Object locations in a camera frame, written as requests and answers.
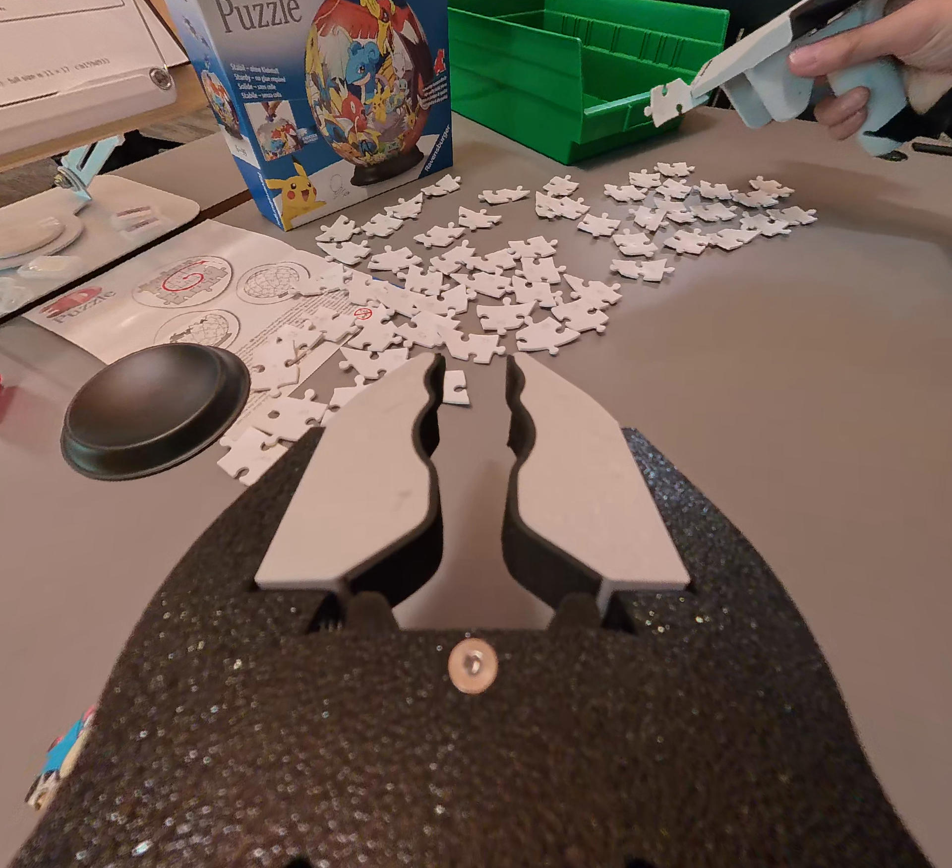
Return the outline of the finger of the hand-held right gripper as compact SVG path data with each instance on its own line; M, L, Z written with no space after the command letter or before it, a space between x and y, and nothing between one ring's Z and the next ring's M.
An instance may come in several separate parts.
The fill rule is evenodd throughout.
M785 58L795 40L789 14L781 14L708 62L689 86L691 103L721 86L731 103L800 103L800 78Z

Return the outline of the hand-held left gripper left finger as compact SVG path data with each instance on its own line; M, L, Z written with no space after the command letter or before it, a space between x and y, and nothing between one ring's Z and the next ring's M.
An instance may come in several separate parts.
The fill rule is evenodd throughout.
M261 590L376 592L395 606L437 571L431 455L446 362L426 353L369 386L323 431L255 575Z

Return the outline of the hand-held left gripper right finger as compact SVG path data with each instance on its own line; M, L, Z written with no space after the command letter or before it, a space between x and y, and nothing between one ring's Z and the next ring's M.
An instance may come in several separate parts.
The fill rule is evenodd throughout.
M557 609L588 595L604 615L621 591L681 591L690 576L612 415L517 353L506 362L503 554L514 579Z

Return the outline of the white puzzle piece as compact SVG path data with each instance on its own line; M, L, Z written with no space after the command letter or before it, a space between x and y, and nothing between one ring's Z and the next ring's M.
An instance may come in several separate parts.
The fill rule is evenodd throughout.
M691 86L680 78L666 84L653 87L649 93L649 104L645 115L655 127L660 127L692 110L696 100L692 97Z

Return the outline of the pile of white puzzle pieces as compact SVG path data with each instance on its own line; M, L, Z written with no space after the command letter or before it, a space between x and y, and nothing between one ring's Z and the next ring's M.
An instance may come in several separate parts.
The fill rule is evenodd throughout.
M473 236L499 231L500 210L528 200L523 187L485 190L480 208L460 205L458 217L418 227L424 205L456 192L448 175L409 198L357 223L344 214L320 224L312 251L271 274L252 274L238 288L256 303L310 303L309 337L341 348L343 371L359 377L336 391L324 415L330 422L360 389L401 365L414 351L442 352L452 361L489 365L506 351L547 353L584 336L601 337L622 299L623 279L658 286L673 276L675 256L731 252L757 238L788 235L817 220L816 211L781 201L793 190L757 176L748 190L699 181L693 166L661 162L629 175L629 184L606 184L604 195L627 206L626 222L595 213L577 194L570 175L553 177L534 195L534 216L571 222L592 242L616 250L608 280L572 274L558 255L559 241L544 233L490 248ZM258 279L262 289L254 290Z

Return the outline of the colourful puzzle piece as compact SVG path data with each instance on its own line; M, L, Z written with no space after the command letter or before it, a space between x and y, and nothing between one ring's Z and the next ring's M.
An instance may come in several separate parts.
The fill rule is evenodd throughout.
M59 787L75 767L78 755L89 736L98 709L92 705L69 729L50 746L43 767L34 779L25 799L33 810L42 811L54 798Z

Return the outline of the blue puzzle box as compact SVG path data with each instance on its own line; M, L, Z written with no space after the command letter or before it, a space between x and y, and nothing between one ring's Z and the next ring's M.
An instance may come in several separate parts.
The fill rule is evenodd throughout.
M452 164L447 0L165 0L285 230Z

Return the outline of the person's right hand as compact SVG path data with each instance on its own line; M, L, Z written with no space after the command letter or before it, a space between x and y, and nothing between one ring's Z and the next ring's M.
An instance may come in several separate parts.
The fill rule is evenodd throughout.
M788 59L797 76L823 80L843 68L893 59L909 105L931 135L950 136L951 0L889 0L878 20L807 44Z

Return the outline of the black round display stand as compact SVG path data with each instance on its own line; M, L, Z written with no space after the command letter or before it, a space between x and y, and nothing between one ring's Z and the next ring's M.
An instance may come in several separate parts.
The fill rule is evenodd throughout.
M65 412L61 451L81 475L127 481L169 470L217 442L241 415L247 367L191 343L134 352L96 374Z

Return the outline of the green plastic bin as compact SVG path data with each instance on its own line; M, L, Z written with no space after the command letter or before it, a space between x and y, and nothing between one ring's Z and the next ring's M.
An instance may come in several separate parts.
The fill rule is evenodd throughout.
M690 81L729 13L658 0L448 0L453 111L564 164L678 127L649 92Z

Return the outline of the printed instruction sheet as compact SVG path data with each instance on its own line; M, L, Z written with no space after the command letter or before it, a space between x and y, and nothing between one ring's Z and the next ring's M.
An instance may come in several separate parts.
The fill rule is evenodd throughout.
M156 344L191 342L232 351L249 367L282 326L321 325L346 340L356 306L346 290L305 296L325 261L280 240L206 220L73 291L26 319L105 363Z

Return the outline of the white flat tray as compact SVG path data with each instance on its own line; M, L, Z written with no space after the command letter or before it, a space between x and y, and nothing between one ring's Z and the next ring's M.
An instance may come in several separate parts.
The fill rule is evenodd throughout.
M198 204L114 174L96 177L86 204L54 187L2 208L2 221L65 219L76 216L85 228L78 239L52 255L16 269L1 269L1 314L17 314L75 281L124 258L140 246L172 233L199 213Z

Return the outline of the round white disc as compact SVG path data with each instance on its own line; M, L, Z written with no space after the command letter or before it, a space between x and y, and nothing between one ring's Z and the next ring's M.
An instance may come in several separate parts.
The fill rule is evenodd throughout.
M85 228L82 219L14 219L1 224L1 269L16 269L42 255L52 255L75 242Z

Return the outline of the clear acrylic sign holder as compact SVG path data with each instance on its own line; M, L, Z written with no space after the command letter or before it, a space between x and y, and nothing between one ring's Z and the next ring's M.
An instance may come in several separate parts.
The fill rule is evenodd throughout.
M173 105L184 63L147 0L1 0L2 157Z

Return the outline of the light blue bracket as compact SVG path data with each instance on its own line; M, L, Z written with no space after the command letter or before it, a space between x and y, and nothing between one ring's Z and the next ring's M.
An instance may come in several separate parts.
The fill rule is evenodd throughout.
M66 152L59 161L54 185L70 192L86 204L92 200L90 184L100 173L113 151L123 144L125 135L110 136L76 147Z

